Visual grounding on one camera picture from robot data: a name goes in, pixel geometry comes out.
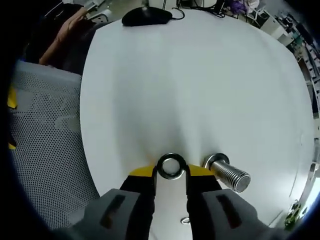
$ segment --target table surface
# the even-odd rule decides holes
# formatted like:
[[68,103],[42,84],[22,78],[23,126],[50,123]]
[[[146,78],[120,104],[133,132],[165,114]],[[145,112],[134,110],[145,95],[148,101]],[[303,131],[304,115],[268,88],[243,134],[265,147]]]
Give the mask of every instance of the table surface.
[[[313,157],[311,102],[294,56],[232,17],[184,10],[167,25],[96,31],[82,77],[83,147],[100,195],[165,153],[210,153],[251,175],[240,196],[272,222],[299,198]],[[185,177],[158,175],[150,237],[192,239],[181,225]]]

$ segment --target gray mesh chair back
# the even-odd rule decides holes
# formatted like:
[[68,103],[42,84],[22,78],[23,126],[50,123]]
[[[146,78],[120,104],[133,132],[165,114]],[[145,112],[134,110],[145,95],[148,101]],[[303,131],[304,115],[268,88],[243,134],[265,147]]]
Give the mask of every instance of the gray mesh chair back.
[[18,179],[51,229],[69,227],[99,197],[82,144],[81,76],[19,62],[12,79],[17,108],[10,110],[11,150]]

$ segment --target metal bolt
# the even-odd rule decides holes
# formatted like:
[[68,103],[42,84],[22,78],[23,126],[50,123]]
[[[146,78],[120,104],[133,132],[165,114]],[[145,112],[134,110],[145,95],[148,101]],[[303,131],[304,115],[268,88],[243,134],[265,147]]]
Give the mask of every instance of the metal bolt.
[[251,177],[232,165],[223,153],[210,155],[204,159],[203,167],[214,172],[214,175],[227,187],[237,193],[243,192],[249,185]]

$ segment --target white table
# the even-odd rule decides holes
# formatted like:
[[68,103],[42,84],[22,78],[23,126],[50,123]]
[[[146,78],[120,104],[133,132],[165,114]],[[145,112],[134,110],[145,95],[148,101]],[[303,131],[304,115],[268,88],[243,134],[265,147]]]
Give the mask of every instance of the white table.
[[[168,152],[200,165],[222,152],[251,175],[240,195],[272,222],[299,198],[314,126],[303,74],[271,36],[231,17],[184,10],[167,25],[99,29],[85,62],[80,123],[100,195]],[[158,175],[150,239],[192,239],[185,177]]]

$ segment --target computer mouse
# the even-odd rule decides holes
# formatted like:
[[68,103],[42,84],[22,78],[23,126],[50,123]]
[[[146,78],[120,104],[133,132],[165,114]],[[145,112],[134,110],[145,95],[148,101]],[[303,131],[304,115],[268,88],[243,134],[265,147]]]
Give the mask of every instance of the computer mouse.
[[158,25],[167,24],[171,19],[173,19],[173,15],[169,11],[144,6],[135,8],[124,15],[122,24],[127,27]]

